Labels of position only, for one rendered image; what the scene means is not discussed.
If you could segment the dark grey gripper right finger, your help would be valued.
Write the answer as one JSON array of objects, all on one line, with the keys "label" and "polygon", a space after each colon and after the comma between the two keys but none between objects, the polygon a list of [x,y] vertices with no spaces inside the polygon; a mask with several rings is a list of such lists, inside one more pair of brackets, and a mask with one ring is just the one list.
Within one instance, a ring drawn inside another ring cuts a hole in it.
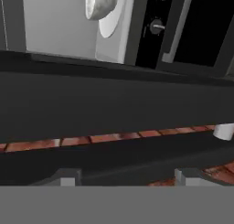
[{"label": "dark grey gripper right finger", "polygon": [[205,175],[197,168],[178,168],[175,170],[175,184],[178,187],[216,187],[227,184]]}]

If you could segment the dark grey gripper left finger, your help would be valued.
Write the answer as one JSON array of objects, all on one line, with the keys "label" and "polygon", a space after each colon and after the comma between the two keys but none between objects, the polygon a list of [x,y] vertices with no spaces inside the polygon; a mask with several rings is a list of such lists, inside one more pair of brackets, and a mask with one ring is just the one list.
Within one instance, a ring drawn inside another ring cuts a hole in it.
[{"label": "dark grey gripper left finger", "polygon": [[44,178],[33,187],[77,187],[81,185],[82,173],[79,168],[60,168],[52,176]]}]

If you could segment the black microwave door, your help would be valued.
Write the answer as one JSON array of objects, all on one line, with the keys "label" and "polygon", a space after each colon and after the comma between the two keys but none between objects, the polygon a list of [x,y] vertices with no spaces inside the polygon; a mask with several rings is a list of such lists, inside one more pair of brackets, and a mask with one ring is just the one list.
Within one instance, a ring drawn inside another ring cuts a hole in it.
[{"label": "black microwave door", "polygon": [[176,32],[184,0],[172,0],[157,68],[181,74],[234,75],[234,0],[192,0],[173,63],[162,61]]}]

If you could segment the round grey microwave knob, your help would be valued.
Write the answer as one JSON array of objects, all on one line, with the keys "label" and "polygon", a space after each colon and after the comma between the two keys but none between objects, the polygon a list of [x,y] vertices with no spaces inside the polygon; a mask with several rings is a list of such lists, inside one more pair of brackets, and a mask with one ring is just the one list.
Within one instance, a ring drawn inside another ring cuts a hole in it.
[{"label": "round grey microwave knob", "polygon": [[163,22],[161,19],[156,18],[154,19],[151,24],[150,24],[150,32],[153,35],[158,35],[160,34],[162,31],[165,30],[165,26],[163,25]]}]

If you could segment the grey microwave oven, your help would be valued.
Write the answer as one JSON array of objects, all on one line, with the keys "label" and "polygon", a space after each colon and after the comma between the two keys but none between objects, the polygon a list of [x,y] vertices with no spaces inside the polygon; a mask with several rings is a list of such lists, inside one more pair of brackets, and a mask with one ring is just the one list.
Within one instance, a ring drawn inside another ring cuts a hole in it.
[{"label": "grey microwave oven", "polygon": [[85,0],[0,0],[0,53],[155,68],[161,50],[157,39],[164,31],[141,49],[145,14],[146,0],[125,0],[118,26],[104,38],[100,20],[86,18]]}]

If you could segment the white microwave turntable plate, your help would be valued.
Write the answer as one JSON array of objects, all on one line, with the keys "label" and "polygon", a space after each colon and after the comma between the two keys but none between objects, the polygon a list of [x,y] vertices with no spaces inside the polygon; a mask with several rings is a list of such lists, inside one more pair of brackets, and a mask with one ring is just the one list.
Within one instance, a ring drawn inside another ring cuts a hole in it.
[{"label": "white microwave turntable plate", "polygon": [[118,26],[125,0],[117,0],[116,7],[103,19],[99,21],[99,30],[101,36],[109,38]]}]

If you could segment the grey speckled bowl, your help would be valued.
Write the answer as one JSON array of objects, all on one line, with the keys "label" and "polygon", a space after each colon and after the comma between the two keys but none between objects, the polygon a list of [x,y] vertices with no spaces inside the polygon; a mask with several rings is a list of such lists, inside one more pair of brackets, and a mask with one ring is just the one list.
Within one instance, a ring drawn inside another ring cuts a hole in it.
[{"label": "grey speckled bowl", "polygon": [[85,16],[98,21],[106,17],[117,5],[117,0],[85,0]]}]

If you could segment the white cylinder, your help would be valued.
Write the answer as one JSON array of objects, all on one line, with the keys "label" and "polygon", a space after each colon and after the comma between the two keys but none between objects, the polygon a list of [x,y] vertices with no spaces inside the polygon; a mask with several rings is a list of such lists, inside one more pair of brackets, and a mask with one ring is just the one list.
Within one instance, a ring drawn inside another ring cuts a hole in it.
[{"label": "white cylinder", "polygon": [[220,140],[230,141],[234,136],[234,123],[216,125],[213,135]]}]

